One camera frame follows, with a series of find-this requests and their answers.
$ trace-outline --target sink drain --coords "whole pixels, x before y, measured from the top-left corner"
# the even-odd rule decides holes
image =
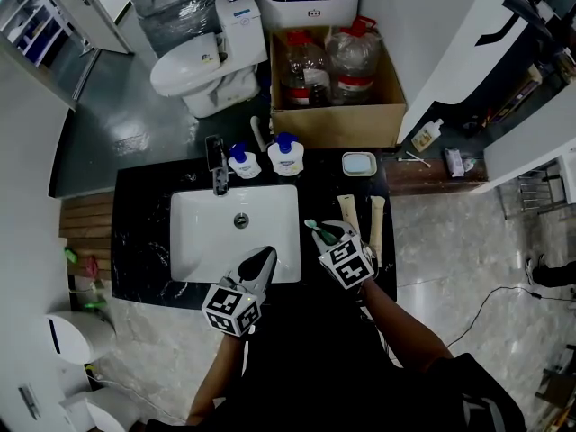
[[[236,226],[237,229],[245,229],[249,223],[250,218],[243,212],[240,212],[234,216],[234,226]]]

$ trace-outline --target cable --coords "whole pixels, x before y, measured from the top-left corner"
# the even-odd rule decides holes
[[[530,296],[532,296],[533,298],[537,298],[537,299],[546,299],[546,300],[550,300],[550,301],[576,302],[576,300],[574,300],[574,299],[549,298],[549,297],[543,296],[542,294],[539,294],[537,292],[531,292],[530,290],[527,290],[526,288],[524,288],[522,286],[499,286],[498,288],[494,288],[491,292],[488,293],[488,296],[486,296],[486,299],[484,299],[484,301],[482,301],[482,304],[481,304],[480,308],[478,309],[478,312],[476,313],[476,316],[474,317],[474,320],[472,320],[472,323],[470,324],[468,329],[458,339],[456,339],[455,341],[452,341],[450,344],[448,344],[446,346],[447,348],[450,348],[451,346],[456,344],[460,339],[462,339],[464,336],[466,336],[468,331],[470,331],[472,329],[472,327],[474,326],[474,323],[476,322],[478,317],[480,317],[480,313],[482,312],[482,308],[484,307],[484,304],[486,303],[486,301],[495,292],[497,292],[499,290],[522,290],[522,291],[525,291],[526,293],[530,294]]]
[[[185,422],[182,418],[179,418],[178,416],[172,416],[170,413],[167,413],[166,411],[164,411],[163,409],[161,409],[158,405],[155,405],[154,403],[152,403],[150,400],[148,400],[146,397],[142,397],[139,393],[137,393],[136,391],[134,391],[134,389],[132,389],[131,387],[126,387],[123,384],[120,384],[119,382],[116,381],[107,381],[105,379],[96,379],[93,376],[91,376],[90,374],[86,373],[86,376],[88,376],[90,379],[93,379],[94,381],[96,381],[97,383],[108,383],[108,384],[113,384],[113,385],[119,385],[120,387],[122,387],[123,389],[127,390],[127,391],[131,391],[134,395],[136,395],[137,397],[139,397],[141,400],[144,400],[148,405],[150,405],[151,407],[155,408],[158,411],[162,411],[165,415],[167,415],[169,418],[172,419],[176,419],[182,422]]]

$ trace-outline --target white sink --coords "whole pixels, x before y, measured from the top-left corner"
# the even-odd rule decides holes
[[[245,227],[239,229],[242,221]],[[236,257],[272,246],[278,254],[272,282],[298,282],[299,224],[293,185],[234,188],[223,197],[212,189],[175,193],[170,210],[172,279],[217,283]]]

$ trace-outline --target human arm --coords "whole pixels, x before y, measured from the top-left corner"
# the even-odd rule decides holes
[[[194,397],[186,424],[200,424],[214,411],[214,399],[223,397],[226,390],[241,377],[244,344],[241,339],[224,335],[216,358]]]
[[[424,373],[438,358],[453,358],[440,338],[390,299],[374,279],[364,280],[362,290],[376,327],[402,366]]]

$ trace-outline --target soap dish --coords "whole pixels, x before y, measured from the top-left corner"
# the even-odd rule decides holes
[[[342,156],[342,170],[346,176],[374,176],[378,170],[376,157],[372,152],[347,152]]]

